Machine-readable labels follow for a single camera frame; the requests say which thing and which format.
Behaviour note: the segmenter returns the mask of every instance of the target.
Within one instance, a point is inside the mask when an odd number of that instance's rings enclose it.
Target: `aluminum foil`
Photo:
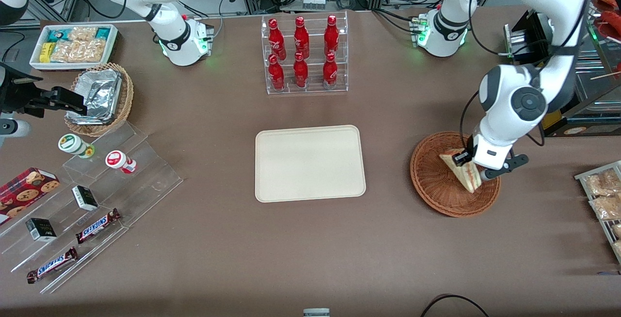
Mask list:
[[[86,116],[68,112],[69,122],[78,125],[106,125],[114,120],[122,75],[113,69],[85,72],[78,78],[75,92],[84,96]]]

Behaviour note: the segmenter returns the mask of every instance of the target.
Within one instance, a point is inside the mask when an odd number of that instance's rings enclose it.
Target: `white container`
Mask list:
[[[91,158],[95,154],[95,146],[84,142],[74,133],[67,133],[58,140],[58,149],[72,155],[86,159]]]
[[[106,156],[106,165],[112,169],[120,169],[126,174],[131,174],[136,171],[136,161],[131,160],[126,154],[121,151],[112,151]]]
[[[98,27],[100,29],[110,29],[110,33],[108,34],[108,38],[106,39],[106,47],[104,47],[104,54],[101,56],[101,60],[99,62],[78,62],[78,63],[58,63],[58,62],[50,62],[50,63],[42,63],[39,61],[39,55],[41,54],[41,48],[43,44],[47,42],[49,33],[55,32],[57,30],[70,29],[73,27]],[[33,51],[33,55],[31,56],[31,67],[38,69],[40,71],[73,71],[78,69],[87,69],[91,67],[95,67],[97,65],[102,65],[108,63],[110,55],[113,52],[114,41],[116,40],[116,36],[118,34],[118,30],[114,25],[110,23],[79,23],[73,25],[49,25],[45,26],[41,30],[41,34],[39,35],[39,39],[37,40],[37,45]]]

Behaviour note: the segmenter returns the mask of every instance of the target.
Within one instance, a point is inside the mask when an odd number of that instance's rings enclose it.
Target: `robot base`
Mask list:
[[[427,14],[420,14],[418,18],[413,18],[410,21],[410,30],[416,32],[416,34],[412,34],[412,44],[415,48],[425,49],[433,56],[448,57],[456,53],[457,49],[463,45],[468,31],[464,30],[461,39],[458,38],[459,34],[455,33],[455,39],[446,40],[433,24],[433,18],[437,13],[438,10],[431,10]]]
[[[213,46],[213,27],[207,27],[196,20],[186,20],[186,22],[190,26],[190,36],[179,50],[166,49],[160,41],[164,55],[178,66],[189,66],[203,56],[211,55]]]

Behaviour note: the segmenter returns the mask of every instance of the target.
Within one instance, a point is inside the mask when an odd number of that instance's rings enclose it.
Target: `bread slice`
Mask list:
[[[474,193],[481,186],[481,175],[473,161],[458,167],[453,162],[453,155],[462,153],[463,149],[452,149],[440,154],[440,158],[448,165],[453,174],[457,176],[457,180],[468,190]]]

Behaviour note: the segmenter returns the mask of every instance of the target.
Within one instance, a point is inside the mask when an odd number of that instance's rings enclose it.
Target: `small jar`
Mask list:
[[[67,152],[80,158],[91,158],[95,154],[95,146],[84,142],[74,133],[68,133],[58,140],[58,148],[60,151]]]
[[[112,151],[106,156],[106,165],[112,169],[120,169],[126,174],[131,174],[136,171],[136,161],[131,160],[126,154],[121,151]]]

